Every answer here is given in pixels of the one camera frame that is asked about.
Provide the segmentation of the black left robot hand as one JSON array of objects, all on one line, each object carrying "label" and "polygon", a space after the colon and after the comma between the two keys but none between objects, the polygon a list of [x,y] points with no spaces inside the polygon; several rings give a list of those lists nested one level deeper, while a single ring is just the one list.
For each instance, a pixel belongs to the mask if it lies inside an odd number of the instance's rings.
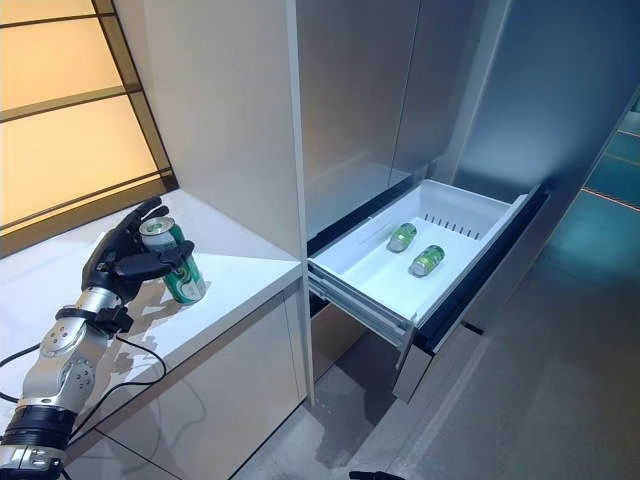
[{"label": "black left robot hand", "polygon": [[190,240],[165,252],[148,250],[142,243],[139,227],[143,221],[168,212],[161,198],[155,196],[109,230],[83,267],[81,291],[101,288],[127,304],[137,296],[143,282],[168,275],[186,260],[195,248]]}]

